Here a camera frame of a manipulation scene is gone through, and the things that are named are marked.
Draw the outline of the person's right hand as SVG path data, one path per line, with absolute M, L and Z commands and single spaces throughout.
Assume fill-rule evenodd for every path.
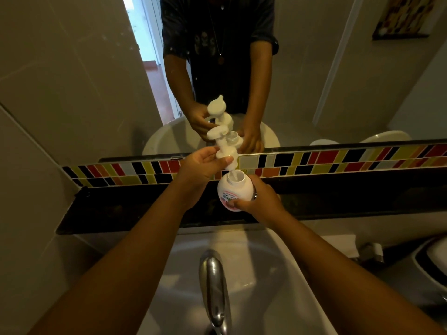
M 275 230 L 279 223 L 289 214 L 270 185 L 263 182 L 257 175 L 249 175 L 249 178 L 256 190 L 256 198 L 252 200 L 253 203 L 250 210 L 242 211 L 251 214 L 265 227 Z

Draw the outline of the white pump dispenser head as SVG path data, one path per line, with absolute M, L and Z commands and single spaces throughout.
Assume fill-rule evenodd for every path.
M 226 167 L 228 177 L 231 180 L 237 181 L 236 168 L 238 166 L 238 149 L 243 143 L 243 138 L 238 135 L 236 131 L 229 131 L 226 125 L 219 125 L 210 129 L 207 133 L 209 140 L 214 140 L 219 147 L 216 153 L 216 158 L 233 157 L 232 163 Z

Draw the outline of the black stone ledge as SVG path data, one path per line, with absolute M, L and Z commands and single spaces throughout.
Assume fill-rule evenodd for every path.
M 447 167 L 263 179 L 298 220 L 447 211 Z M 130 231 L 167 184 L 83 188 L 57 235 Z

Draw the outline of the white toilet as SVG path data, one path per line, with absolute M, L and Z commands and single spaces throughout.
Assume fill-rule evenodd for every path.
M 428 283 L 422 285 L 422 296 L 430 304 L 447 304 L 447 234 L 423 242 L 412 260 Z

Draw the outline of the white soap bottle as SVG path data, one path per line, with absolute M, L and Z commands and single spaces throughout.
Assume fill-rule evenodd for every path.
M 224 174 L 217 185 L 217 193 L 222 205 L 235 213 L 241 210 L 229 206 L 230 201 L 252 201 L 255 197 L 254 185 L 242 170 L 232 170 Z

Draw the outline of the white paper sheet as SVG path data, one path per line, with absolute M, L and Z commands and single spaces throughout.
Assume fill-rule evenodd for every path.
M 359 251 L 356 246 L 356 235 L 354 234 L 339 234 L 322 236 L 326 242 L 336 248 L 350 259 L 358 259 Z

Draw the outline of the chrome faucet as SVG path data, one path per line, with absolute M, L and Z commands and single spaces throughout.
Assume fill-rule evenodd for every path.
M 199 284 L 203 304 L 216 335 L 231 335 L 232 314 L 224 268 L 220 254 L 206 250 L 199 260 Z

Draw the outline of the wall mirror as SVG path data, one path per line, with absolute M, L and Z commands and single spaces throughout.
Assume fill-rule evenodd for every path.
M 447 0 L 0 0 L 0 161 L 447 140 Z

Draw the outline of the white ceramic sink basin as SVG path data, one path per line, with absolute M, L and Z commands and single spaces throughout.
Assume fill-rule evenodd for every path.
M 208 250 L 221 259 L 234 335 L 337 335 L 293 256 L 272 231 L 176 237 L 137 335 L 217 335 L 199 283 Z

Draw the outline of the person's left hand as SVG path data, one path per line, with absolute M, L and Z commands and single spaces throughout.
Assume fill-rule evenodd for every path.
M 217 172 L 208 172 L 208 163 L 216 158 L 218 146 L 207 146 L 187 156 L 172 182 L 174 193 L 179 194 L 184 211 L 192 208 L 203 194 L 211 177 Z

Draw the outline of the chrome paper holder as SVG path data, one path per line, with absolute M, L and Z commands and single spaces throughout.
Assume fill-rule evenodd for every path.
M 373 260 L 378 263 L 384 263 L 383 247 L 380 243 L 369 242 L 358 248 L 359 261 L 361 263 Z

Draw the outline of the person's left forearm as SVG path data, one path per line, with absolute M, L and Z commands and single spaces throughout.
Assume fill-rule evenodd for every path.
M 136 335 L 181 219 L 202 192 L 173 181 L 126 237 L 81 276 L 27 335 Z

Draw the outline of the person's right forearm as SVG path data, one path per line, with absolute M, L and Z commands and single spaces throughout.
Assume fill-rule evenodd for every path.
M 438 323 L 285 211 L 269 227 L 339 335 L 447 335 Z

